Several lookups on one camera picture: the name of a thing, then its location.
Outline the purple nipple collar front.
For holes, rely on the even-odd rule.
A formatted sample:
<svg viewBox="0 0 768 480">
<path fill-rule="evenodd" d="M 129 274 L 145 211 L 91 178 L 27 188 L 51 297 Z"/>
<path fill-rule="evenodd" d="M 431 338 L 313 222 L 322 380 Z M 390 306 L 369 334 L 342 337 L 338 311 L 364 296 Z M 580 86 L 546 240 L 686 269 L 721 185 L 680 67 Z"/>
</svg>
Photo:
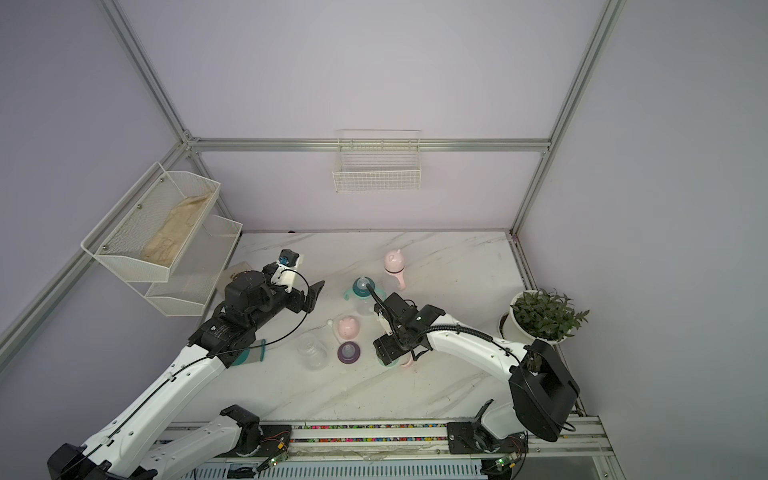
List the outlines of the purple nipple collar front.
<svg viewBox="0 0 768 480">
<path fill-rule="evenodd" d="M 338 360 L 345 365 L 356 363 L 361 356 L 361 348 L 354 341 L 342 343 L 337 349 Z"/>
</svg>

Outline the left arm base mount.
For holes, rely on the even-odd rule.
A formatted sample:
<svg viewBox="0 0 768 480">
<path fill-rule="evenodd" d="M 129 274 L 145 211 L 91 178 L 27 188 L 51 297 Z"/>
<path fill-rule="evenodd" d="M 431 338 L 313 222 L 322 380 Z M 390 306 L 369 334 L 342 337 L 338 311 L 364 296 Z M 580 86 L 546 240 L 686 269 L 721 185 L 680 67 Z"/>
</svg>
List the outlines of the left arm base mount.
<svg viewBox="0 0 768 480">
<path fill-rule="evenodd" d="M 233 449 L 217 458 L 275 457 L 288 450 L 292 430 L 289 424 L 260 424 L 257 430 L 248 431 Z"/>
</svg>

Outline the aluminium front rail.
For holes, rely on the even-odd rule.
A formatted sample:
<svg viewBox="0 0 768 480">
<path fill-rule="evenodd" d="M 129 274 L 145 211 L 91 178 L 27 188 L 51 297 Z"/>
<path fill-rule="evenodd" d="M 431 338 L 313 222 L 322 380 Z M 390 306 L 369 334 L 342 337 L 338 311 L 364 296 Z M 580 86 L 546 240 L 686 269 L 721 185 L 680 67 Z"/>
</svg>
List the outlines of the aluminium front rail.
<svg viewBox="0 0 768 480">
<path fill-rule="evenodd" d="M 362 421 L 265 421 L 265 436 L 289 435 L 289 458 L 310 460 L 411 460 L 442 457 L 496 459 L 523 449 L 533 458 L 612 457 L 613 447 L 597 417 L 572 416 L 575 428 L 556 442 L 522 434 L 491 453 L 471 451 L 468 441 L 448 431 L 450 419 Z"/>
</svg>

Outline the white mesh shelf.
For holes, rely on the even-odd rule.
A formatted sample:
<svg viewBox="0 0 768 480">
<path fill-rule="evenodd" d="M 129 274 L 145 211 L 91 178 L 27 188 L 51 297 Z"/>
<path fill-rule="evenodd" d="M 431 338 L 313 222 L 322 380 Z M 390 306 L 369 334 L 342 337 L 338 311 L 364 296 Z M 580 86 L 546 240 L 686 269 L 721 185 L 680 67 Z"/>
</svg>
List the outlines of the white mesh shelf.
<svg viewBox="0 0 768 480">
<path fill-rule="evenodd" d="M 156 163 L 134 184 L 136 191 L 115 206 L 81 242 L 81 249 L 126 283 L 167 282 L 183 253 L 219 198 L 220 183 L 189 171 Z M 145 262 L 141 253 L 162 227 L 170 210 L 187 197 L 211 194 L 170 267 Z"/>
<path fill-rule="evenodd" d="M 142 294 L 166 317 L 201 316 L 242 234 L 242 224 L 209 214 L 167 282 Z"/>
</svg>

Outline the white mesh lower shelf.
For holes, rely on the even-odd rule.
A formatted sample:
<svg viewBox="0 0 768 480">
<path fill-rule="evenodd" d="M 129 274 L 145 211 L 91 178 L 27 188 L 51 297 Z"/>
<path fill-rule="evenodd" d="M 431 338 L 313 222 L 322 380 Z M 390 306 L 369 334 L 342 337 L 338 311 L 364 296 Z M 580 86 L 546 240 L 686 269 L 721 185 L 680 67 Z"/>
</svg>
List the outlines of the white mesh lower shelf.
<svg viewBox="0 0 768 480">
<path fill-rule="evenodd" d="M 242 224 L 209 214 L 167 282 L 142 294 L 166 317 L 201 316 L 242 234 Z"/>
</svg>

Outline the teal bottle cap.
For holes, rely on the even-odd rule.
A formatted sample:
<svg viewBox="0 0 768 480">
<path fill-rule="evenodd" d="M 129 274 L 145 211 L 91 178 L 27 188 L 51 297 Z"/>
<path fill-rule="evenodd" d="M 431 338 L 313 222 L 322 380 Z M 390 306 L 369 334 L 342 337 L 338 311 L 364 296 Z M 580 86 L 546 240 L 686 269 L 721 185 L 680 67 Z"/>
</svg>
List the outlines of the teal bottle cap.
<svg viewBox="0 0 768 480">
<path fill-rule="evenodd" d="M 384 360 L 381 360 L 381 359 L 377 359 L 377 361 L 378 361 L 378 363 L 381 366 L 383 366 L 385 368 L 394 368 L 394 367 L 400 366 L 400 361 L 398 359 L 393 360 L 393 361 L 391 361 L 389 363 L 387 363 L 387 362 L 385 362 Z"/>
</svg>

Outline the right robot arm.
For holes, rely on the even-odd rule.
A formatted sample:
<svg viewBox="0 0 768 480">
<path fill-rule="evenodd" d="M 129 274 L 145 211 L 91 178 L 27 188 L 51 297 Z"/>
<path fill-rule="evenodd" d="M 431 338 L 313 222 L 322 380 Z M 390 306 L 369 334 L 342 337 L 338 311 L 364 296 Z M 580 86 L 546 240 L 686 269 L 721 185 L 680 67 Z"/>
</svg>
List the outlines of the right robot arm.
<svg viewBox="0 0 768 480">
<path fill-rule="evenodd" d="M 511 400 L 494 407 L 484 404 L 476 415 L 473 436 L 480 448 L 513 434 L 529 433 L 555 442 L 562 432 L 573 432 L 568 418 L 580 396 L 580 388 L 554 347 L 542 340 L 529 344 L 512 342 L 472 328 L 445 310 L 427 304 L 416 306 L 393 293 L 381 298 L 366 288 L 385 334 L 373 342 L 385 365 L 403 356 L 416 362 L 429 352 L 459 358 L 505 383 Z"/>
</svg>

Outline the teal nipple collar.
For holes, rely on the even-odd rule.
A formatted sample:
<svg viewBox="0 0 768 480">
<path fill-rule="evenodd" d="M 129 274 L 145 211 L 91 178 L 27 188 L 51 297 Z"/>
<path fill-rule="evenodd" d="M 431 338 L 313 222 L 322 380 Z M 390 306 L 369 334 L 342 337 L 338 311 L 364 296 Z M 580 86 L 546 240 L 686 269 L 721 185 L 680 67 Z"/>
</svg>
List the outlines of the teal nipple collar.
<svg viewBox="0 0 768 480">
<path fill-rule="evenodd" d="M 358 298 L 369 298 L 372 291 L 376 291 L 376 284 L 367 276 L 358 277 L 352 285 L 352 292 Z"/>
</svg>

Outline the clear baby bottle front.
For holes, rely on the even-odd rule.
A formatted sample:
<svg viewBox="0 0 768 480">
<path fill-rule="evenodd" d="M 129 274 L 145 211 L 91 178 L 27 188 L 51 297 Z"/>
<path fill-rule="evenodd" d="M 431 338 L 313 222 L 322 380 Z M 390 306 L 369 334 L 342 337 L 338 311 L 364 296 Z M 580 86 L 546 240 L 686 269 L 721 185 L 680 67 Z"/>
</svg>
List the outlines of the clear baby bottle front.
<svg viewBox="0 0 768 480">
<path fill-rule="evenodd" d="M 353 299 L 355 311 L 360 317 L 375 315 L 376 303 L 371 297 L 355 297 Z"/>
</svg>

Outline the pink bottle cap centre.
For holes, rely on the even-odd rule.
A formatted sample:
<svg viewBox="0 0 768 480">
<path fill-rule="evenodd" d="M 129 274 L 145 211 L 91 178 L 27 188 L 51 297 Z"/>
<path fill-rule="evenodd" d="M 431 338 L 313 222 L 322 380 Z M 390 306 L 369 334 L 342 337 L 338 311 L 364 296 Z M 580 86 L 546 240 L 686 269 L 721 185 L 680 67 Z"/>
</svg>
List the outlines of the pink bottle cap centre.
<svg viewBox="0 0 768 480">
<path fill-rule="evenodd" d="M 353 316 L 346 316 L 338 321 L 336 331 L 342 340 L 352 341 L 360 333 L 359 320 Z"/>
</svg>

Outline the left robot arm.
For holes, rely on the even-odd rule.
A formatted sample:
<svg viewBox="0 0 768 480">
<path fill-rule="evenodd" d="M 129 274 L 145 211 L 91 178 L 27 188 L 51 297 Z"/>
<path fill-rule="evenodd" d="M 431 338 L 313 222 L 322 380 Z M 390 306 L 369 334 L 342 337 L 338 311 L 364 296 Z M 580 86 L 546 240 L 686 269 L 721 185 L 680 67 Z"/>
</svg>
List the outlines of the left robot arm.
<svg viewBox="0 0 768 480">
<path fill-rule="evenodd" d="M 222 454 L 252 457 L 285 447 L 260 418 L 231 405 L 199 429 L 165 445 L 160 434 L 213 379 L 251 349 L 257 330 L 282 310 L 308 315 L 325 285 L 294 288 L 299 272 L 279 263 L 235 276 L 214 315 L 171 365 L 106 427 L 80 445 L 65 443 L 48 459 L 53 479 L 179 479 Z"/>
</svg>

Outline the potted green plant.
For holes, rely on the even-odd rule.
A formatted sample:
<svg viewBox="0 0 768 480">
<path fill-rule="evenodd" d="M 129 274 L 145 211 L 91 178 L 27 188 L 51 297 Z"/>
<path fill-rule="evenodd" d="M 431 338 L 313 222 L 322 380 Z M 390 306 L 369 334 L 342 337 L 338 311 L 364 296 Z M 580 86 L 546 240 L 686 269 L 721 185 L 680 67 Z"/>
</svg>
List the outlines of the potted green plant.
<svg viewBox="0 0 768 480">
<path fill-rule="evenodd" d="M 525 338 L 556 346 L 586 324 L 590 313 L 589 309 L 578 310 L 571 297 L 556 289 L 523 290 L 509 302 L 498 332 L 507 340 Z"/>
</svg>

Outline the beige cloth glove in shelf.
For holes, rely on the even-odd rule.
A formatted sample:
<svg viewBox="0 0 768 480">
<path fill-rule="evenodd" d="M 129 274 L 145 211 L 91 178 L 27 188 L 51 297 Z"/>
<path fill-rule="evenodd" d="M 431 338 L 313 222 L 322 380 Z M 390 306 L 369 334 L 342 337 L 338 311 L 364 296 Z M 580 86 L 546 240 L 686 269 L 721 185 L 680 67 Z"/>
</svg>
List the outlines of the beige cloth glove in shelf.
<svg viewBox="0 0 768 480">
<path fill-rule="evenodd" d="M 210 198 L 211 194 L 187 197 L 173 207 L 162 227 L 142 251 L 141 259 L 170 267 Z"/>
</svg>

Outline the beige glove on table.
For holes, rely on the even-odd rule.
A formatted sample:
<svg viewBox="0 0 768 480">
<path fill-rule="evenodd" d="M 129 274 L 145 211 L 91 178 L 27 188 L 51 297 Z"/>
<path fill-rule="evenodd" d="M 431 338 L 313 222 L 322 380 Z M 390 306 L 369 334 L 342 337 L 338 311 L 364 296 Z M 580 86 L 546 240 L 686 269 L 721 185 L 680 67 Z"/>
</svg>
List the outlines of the beige glove on table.
<svg viewBox="0 0 768 480">
<path fill-rule="evenodd" d="M 223 291 L 226 288 L 226 286 L 229 283 L 231 283 L 238 274 L 246 271 L 250 271 L 251 269 L 252 267 L 247 262 L 240 262 L 238 264 L 228 267 L 227 269 L 223 270 L 222 273 L 220 274 L 216 284 L 216 288 L 220 291 Z"/>
</svg>

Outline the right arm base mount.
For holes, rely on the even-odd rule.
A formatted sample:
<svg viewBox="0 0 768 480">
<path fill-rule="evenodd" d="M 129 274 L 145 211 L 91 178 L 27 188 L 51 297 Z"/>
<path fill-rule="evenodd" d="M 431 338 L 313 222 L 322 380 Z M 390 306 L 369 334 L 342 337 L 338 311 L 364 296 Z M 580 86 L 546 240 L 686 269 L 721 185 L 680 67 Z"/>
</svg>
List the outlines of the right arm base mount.
<svg viewBox="0 0 768 480">
<path fill-rule="evenodd" d="M 500 438 L 483 424 L 487 410 L 493 402 L 493 399 L 488 400 L 471 420 L 446 424 L 448 450 L 451 454 L 520 455 L 529 451 L 524 431 L 515 431 Z"/>
</svg>

